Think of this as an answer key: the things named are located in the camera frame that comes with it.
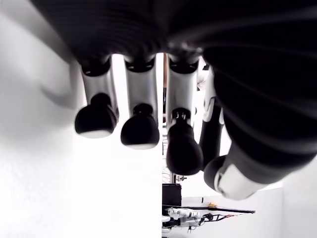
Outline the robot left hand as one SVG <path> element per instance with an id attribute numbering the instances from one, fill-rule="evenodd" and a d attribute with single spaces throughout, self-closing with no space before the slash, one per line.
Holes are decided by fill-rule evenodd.
<path id="1" fill-rule="evenodd" d="M 75 130 L 113 132 L 111 56 L 124 57 L 121 142 L 159 141 L 155 56 L 167 55 L 166 163 L 242 200 L 317 154 L 314 0 L 35 0 L 81 65 L 87 106 Z"/>

